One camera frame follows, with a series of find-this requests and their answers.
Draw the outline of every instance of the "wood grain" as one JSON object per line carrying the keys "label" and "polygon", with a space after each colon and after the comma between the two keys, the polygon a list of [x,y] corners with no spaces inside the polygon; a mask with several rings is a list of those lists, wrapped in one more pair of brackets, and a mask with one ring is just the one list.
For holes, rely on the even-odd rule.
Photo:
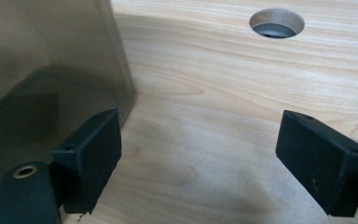
{"label": "wood grain", "polygon": [[[113,2],[138,99],[80,223],[358,223],[326,216],[274,152],[284,109],[358,141],[358,1]],[[257,35],[268,7],[304,31]]]}

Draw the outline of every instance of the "translucent brown plastic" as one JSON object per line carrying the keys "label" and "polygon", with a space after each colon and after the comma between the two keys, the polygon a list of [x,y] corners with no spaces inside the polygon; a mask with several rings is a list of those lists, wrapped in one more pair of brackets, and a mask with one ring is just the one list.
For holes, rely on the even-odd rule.
{"label": "translucent brown plastic", "polygon": [[134,101],[109,0],[0,0],[0,177],[90,116]]}

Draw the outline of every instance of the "black plastic part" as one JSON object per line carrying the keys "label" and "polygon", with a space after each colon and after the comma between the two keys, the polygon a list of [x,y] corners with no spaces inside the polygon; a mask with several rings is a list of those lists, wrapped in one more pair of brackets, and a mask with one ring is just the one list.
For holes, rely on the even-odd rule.
{"label": "black plastic part", "polygon": [[[21,167],[33,167],[34,173],[26,176],[17,172]],[[29,162],[3,175],[0,184],[0,224],[12,223],[61,223],[47,164]]]}
{"label": "black plastic part", "polygon": [[307,115],[284,111],[276,154],[322,209],[353,217],[358,207],[358,144]]}
{"label": "black plastic part", "polygon": [[55,148],[53,160],[68,189],[65,212],[91,213],[120,158],[117,110],[93,116]]}

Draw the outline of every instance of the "metal grommet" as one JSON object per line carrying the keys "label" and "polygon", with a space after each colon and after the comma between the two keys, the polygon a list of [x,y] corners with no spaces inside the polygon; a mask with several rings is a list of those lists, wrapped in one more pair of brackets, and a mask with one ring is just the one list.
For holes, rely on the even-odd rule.
{"label": "metal grommet", "polygon": [[37,172],[37,166],[34,165],[27,165],[19,168],[17,171],[14,172],[13,177],[16,179],[22,179],[33,175]]}

